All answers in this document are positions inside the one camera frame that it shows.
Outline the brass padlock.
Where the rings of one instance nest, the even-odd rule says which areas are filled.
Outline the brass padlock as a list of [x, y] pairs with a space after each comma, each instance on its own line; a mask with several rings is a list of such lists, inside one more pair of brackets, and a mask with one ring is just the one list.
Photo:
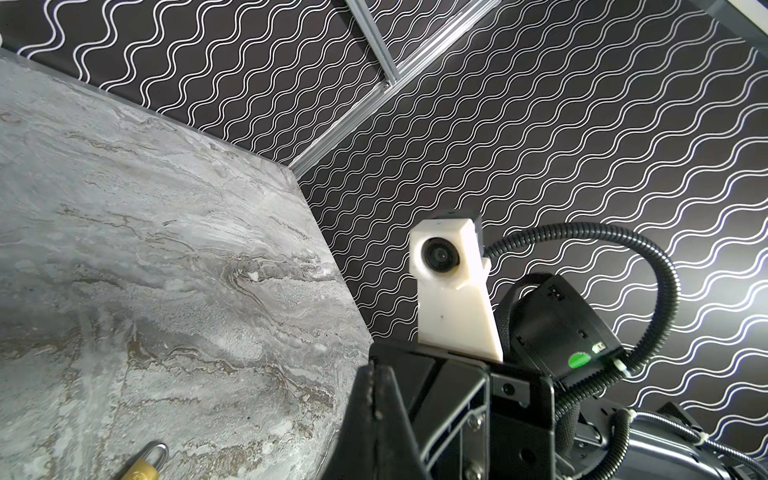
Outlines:
[[170, 450], [167, 444], [160, 441], [150, 442], [123, 473], [121, 480], [158, 480], [169, 458]]

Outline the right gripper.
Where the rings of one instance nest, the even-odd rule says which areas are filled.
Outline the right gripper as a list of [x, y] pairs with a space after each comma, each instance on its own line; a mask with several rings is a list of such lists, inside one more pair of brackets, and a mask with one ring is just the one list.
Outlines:
[[545, 374], [412, 342], [373, 343], [392, 368], [434, 479], [552, 479], [554, 387]]

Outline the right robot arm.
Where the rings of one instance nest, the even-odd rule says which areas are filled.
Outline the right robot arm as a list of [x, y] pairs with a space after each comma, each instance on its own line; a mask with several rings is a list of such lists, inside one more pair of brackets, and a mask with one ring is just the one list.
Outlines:
[[645, 410], [603, 389], [566, 409], [579, 381], [615, 365], [618, 338], [561, 276], [515, 283], [495, 319], [493, 363], [412, 343], [375, 343], [431, 479], [763, 479], [767, 466], [709, 437], [678, 404]]

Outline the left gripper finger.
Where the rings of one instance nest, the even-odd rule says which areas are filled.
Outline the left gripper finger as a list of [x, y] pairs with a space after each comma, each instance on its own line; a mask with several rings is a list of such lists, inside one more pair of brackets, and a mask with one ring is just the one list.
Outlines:
[[394, 371], [369, 363], [357, 370], [324, 479], [427, 479]]

